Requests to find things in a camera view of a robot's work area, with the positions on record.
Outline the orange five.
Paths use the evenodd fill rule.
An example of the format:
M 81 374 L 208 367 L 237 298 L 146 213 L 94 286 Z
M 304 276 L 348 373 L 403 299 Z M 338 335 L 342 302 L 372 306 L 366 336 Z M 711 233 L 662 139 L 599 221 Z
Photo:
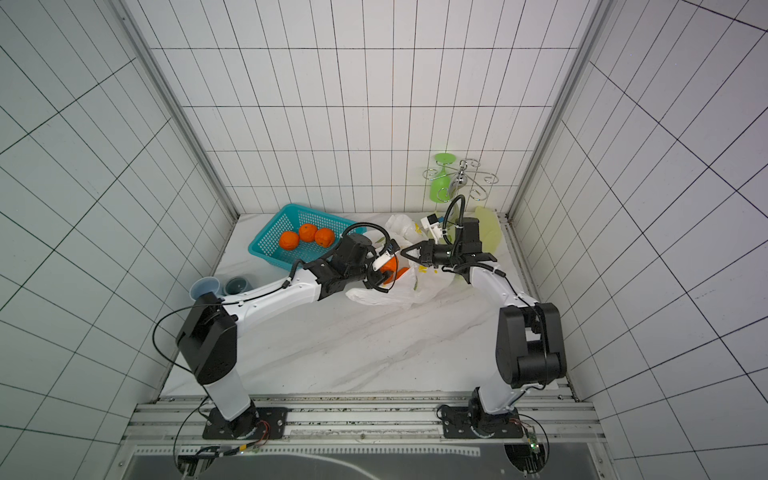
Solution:
M 398 268 L 398 259 L 393 256 L 379 269 L 379 272 L 384 276 L 384 285 L 388 285 L 396 279 Z

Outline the white printed plastic bag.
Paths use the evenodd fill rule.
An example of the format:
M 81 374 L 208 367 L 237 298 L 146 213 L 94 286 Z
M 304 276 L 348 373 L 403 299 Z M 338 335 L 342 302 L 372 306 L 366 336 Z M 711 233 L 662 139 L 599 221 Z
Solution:
M 422 240 L 428 239 L 428 234 L 422 230 L 415 220 L 406 214 L 393 214 L 384 223 L 390 237 L 402 248 L 409 247 Z M 380 293 L 365 288 L 350 288 L 345 292 L 346 297 L 358 304 L 366 306 L 396 306 L 409 308 L 415 304 L 424 304 L 433 300 L 452 282 L 454 275 L 442 272 L 439 268 L 427 267 L 411 262 L 397 254 L 399 269 L 409 267 L 399 280 L 386 285 L 388 293 Z

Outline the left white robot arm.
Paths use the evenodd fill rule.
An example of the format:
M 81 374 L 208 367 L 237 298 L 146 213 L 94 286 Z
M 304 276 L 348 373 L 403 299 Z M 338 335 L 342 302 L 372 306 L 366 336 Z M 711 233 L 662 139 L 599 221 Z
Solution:
M 396 258 L 399 245 L 388 234 L 376 247 L 350 230 L 324 256 L 297 260 L 287 278 L 223 298 L 205 293 L 194 301 L 176 344 L 213 408 L 207 414 L 206 440 L 280 438 L 287 410 L 259 409 L 236 370 L 238 341 L 246 332 L 298 306 L 323 300 L 360 281 L 379 291 L 393 277 L 382 268 Z

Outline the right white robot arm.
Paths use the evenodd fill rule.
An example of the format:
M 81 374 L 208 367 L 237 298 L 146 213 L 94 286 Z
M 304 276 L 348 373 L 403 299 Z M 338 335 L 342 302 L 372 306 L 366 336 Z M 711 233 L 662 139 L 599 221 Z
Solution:
M 424 240 L 404 248 L 401 255 L 462 277 L 498 308 L 497 373 L 473 390 L 466 407 L 442 405 L 437 409 L 443 436 L 524 439 L 537 448 L 535 429 L 520 419 L 516 403 L 528 391 L 542 390 L 567 372 L 557 307 L 538 302 L 512 283 L 496 257 L 484 250 L 477 219 L 458 224 L 449 244 Z

